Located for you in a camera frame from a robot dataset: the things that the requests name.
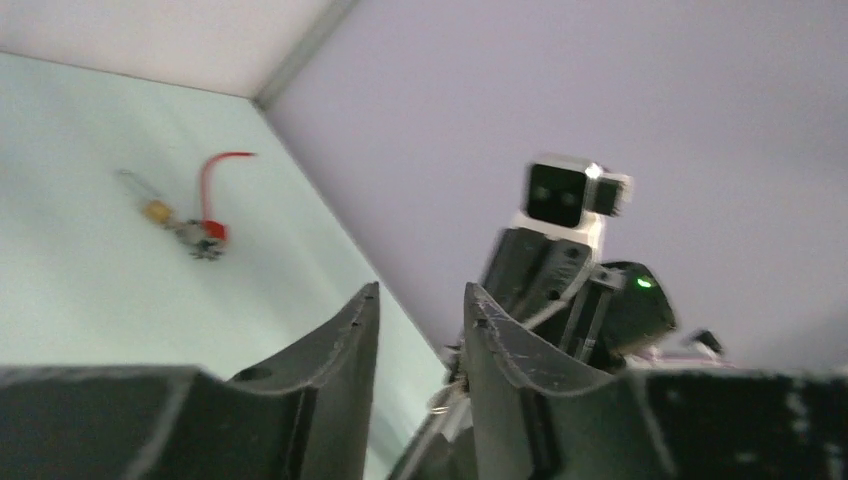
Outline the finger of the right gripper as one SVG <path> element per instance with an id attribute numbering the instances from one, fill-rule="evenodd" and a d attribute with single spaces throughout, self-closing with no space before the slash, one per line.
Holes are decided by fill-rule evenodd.
<path id="1" fill-rule="evenodd" d="M 427 415 L 391 469 L 388 479 L 476 479 L 468 395 L 441 415 Z"/>

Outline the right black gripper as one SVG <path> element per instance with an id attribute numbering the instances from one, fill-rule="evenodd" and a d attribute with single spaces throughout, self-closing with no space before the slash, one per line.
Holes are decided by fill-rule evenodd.
<path id="1" fill-rule="evenodd" d="M 625 366 L 603 338 L 610 300 L 625 284 L 624 262 L 599 262 L 597 249 L 526 227 L 500 231 L 480 286 L 508 315 L 548 343 L 603 371 Z"/>

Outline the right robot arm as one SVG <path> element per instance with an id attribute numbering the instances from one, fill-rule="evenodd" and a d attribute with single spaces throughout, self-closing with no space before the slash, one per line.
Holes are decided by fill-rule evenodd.
<path id="1" fill-rule="evenodd" d="M 505 229 L 481 285 L 526 329 L 602 371 L 727 364 L 708 330 L 689 337 L 684 352 L 659 349 L 677 328 L 659 281 L 641 263 L 601 261 L 596 236 Z"/>

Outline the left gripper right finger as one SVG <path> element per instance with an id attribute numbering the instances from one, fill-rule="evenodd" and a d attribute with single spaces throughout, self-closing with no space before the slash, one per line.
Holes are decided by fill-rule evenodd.
<path id="1" fill-rule="evenodd" d="M 465 366 L 483 479 L 843 479 L 847 378 L 629 369 L 610 375 L 466 286 Z"/>

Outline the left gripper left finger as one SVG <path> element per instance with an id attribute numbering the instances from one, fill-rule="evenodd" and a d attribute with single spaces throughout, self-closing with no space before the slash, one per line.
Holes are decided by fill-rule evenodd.
<path id="1" fill-rule="evenodd" d="M 360 479 L 380 294 L 221 380 L 190 366 L 5 367 L 5 479 Z"/>

